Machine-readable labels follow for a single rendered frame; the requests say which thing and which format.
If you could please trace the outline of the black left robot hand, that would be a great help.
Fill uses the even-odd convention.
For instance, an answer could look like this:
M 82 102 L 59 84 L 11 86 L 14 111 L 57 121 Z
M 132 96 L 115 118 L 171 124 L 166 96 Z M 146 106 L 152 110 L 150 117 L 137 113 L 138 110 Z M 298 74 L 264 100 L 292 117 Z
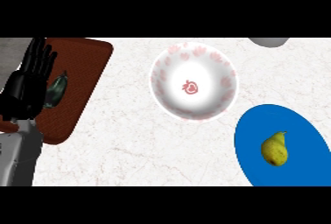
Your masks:
M 39 114 L 56 57 L 45 39 L 32 38 L 20 67 L 11 72 L 0 93 L 0 116 L 4 121 L 33 119 Z

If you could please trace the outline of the white bowl with pink print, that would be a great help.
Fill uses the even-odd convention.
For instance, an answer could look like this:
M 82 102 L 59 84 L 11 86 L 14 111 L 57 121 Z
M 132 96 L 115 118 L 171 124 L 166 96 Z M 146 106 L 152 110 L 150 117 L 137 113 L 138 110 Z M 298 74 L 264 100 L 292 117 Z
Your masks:
M 239 90 L 233 63 L 212 46 L 171 45 L 149 69 L 149 91 L 162 111 L 189 123 L 206 123 L 230 109 Z

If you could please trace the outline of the yellow squash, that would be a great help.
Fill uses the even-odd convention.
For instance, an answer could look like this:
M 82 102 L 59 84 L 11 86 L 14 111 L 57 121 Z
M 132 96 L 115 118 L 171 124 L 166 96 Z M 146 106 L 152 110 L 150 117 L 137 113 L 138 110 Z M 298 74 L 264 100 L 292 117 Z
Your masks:
M 261 155 L 264 161 L 273 165 L 280 166 L 288 159 L 288 151 L 285 148 L 285 131 L 277 131 L 261 144 Z

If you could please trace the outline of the blue plate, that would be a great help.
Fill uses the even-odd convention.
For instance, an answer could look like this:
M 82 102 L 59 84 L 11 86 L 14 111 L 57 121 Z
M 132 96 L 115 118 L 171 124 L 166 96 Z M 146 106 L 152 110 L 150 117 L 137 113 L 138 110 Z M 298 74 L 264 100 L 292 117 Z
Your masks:
M 262 141 L 285 131 L 288 159 L 271 166 L 261 155 Z M 242 172 L 254 186 L 331 186 L 331 151 L 311 123 L 289 109 L 258 105 L 242 114 L 233 135 Z

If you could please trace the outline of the dark green vegetable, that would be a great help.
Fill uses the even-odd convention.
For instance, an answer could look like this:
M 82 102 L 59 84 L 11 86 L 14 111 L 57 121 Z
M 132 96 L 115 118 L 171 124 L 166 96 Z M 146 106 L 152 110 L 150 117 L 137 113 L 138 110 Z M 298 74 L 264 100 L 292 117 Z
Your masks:
M 67 72 L 63 72 L 54 79 L 45 90 L 44 108 L 51 109 L 60 103 L 67 87 Z

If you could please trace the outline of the brown square placemat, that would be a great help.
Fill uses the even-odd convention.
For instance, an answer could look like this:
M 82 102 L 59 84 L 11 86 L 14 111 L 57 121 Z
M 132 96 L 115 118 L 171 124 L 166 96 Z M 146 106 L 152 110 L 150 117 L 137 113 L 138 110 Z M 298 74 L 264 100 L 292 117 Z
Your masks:
M 56 60 L 47 79 L 45 89 L 56 77 L 66 72 L 66 92 L 54 108 L 44 108 L 35 121 L 38 131 L 44 135 L 47 144 L 60 144 L 66 141 L 75 128 L 88 97 L 98 81 L 103 68 L 112 54 L 112 45 L 107 42 L 88 38 L 44 38 L 56 52 Z M 4 121 L 0 116 L 0 131 L 17 131 L 16 119 Z

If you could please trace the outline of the grey rounded object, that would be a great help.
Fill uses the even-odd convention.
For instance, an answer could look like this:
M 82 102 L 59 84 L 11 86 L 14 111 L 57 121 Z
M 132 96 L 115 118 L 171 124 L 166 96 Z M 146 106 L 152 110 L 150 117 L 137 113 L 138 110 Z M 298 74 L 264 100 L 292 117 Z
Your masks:
M 249 38 L 249 40 L 261 47 L 276 48 L 285 44 L 288 38 Z

